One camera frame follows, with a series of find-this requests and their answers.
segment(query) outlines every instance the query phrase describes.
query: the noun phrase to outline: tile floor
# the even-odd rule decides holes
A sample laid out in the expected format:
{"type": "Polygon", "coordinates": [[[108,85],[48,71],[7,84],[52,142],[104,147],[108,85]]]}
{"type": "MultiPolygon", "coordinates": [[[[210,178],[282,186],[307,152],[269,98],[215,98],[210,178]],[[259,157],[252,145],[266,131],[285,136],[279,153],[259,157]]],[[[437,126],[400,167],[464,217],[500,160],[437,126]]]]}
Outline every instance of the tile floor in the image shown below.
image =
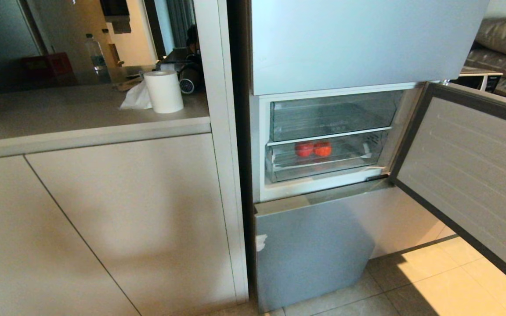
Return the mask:
{"type": "MultiPolygon", "coordinates": [[[[368,262],[354,286],[263,316],[506,316],[506,276],[456,237],[368,262]]],[[[257,316],[255,302],[207,316],[257,316]]]]}

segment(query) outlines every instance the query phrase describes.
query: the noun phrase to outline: countertop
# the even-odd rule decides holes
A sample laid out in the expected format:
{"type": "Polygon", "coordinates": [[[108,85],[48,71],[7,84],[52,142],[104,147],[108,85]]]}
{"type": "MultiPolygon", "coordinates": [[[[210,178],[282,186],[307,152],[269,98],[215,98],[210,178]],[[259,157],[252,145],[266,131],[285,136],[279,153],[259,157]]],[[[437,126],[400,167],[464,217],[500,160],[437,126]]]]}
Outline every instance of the countertop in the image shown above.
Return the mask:
{"type": "Polygon", "coordinates": [[[119,110],[125,96],[110,84],[0,94],[0,157],[211,131],[205,92],[171,114],[119,110]]]}

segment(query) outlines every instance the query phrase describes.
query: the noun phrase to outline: silver refrigerator door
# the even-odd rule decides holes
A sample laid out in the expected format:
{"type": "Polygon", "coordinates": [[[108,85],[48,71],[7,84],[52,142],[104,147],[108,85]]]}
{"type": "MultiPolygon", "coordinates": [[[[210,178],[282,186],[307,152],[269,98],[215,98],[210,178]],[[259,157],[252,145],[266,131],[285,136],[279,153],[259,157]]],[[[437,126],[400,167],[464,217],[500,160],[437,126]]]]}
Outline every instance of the silver refrigerator door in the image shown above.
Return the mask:
{"type": "Polygon", "coordinates": [[[430,84],[390,178],[506,274],[506,98],[430,84]]]}
{"type": "Polygon", "coordinates": [[[370,258],[381,218],[396,198],[387,180],[255,205],[259,311],[350,286],[370,258]]]}
{"type": "Polygon", "coordinates": [[[253,94],[455,79],[489,0],[251,0],[253,94]]]}

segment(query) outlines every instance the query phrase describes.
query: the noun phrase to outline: tomato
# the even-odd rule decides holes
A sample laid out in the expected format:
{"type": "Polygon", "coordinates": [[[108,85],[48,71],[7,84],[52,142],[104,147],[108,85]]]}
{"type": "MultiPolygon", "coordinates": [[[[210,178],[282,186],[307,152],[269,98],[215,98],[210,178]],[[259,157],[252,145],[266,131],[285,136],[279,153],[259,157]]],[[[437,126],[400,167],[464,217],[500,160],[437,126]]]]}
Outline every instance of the tomato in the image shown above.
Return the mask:
{"type": "Polygon", "coordinates": [[[314,154],[320,157],[327,157],[331,154],[332,149],[330,142],[319,142],[314,145],[314,154]]]}
{"type": "Polygon", "coordinates": [[[294,149],[298,157],[307,157],[314,150],[314,144],[312,142],[299,142],[296,143],[294,149]]]}

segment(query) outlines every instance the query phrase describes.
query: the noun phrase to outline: beige cabinet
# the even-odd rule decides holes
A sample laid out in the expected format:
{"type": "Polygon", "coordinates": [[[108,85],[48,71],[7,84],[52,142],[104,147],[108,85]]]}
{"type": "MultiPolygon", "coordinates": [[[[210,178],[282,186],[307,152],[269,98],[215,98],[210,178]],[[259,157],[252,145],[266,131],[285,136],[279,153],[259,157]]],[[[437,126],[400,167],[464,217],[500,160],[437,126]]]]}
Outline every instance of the beige cabinet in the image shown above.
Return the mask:
{"type": "Polygon", "coordinates": [[[24,315],[138,313],[14,156],[0,158],[0,316],[24,315]]]}
{"type": "Polygon", "coordinates": [[[143,316],[235,303],[211,134],[26,158],[143,316]]]}

